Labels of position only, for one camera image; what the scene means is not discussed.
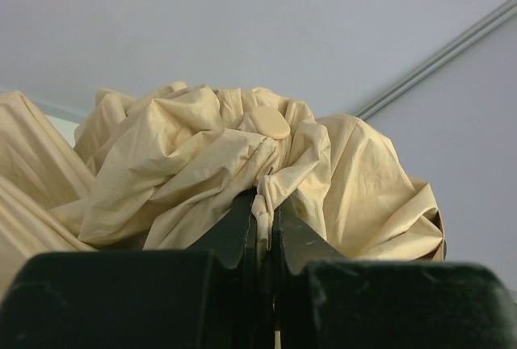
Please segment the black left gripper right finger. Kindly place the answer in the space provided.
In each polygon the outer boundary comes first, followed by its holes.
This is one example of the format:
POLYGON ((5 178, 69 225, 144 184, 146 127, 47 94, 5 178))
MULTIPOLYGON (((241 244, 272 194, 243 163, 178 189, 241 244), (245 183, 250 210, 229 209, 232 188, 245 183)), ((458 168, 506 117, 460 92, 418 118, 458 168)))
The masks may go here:
POLYGON ((276 210, 275 314, 283 348, 513 348, 516 306, 486 267, 349 259, 276 210))

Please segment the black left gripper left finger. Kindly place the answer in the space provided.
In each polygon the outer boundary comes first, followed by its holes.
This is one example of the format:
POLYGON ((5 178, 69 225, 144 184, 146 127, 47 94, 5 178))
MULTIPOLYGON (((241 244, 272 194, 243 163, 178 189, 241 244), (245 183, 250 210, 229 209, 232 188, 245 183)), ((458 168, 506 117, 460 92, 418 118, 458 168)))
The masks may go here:
POLYGON ((252 348, 253 191, 184 250, 39 254, 1 303, 4 348, 252 348))

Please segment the beige and black folding umbrella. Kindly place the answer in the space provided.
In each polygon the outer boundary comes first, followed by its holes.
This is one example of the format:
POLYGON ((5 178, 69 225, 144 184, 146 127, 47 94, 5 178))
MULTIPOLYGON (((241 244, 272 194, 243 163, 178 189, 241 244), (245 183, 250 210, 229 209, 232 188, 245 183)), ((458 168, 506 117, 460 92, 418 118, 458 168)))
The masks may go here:
POLYGON ((75 134, 69 145, 22 93, 2 94, 3 287, 42 252, 120 241, 187 247, 252 187, 258 260, 287 199, 348 257, 445 256, 430 185, 408 176, 390 139, 353 116, 317 119, 264 88, 176 82, 143 99, 100 90, 75 134))

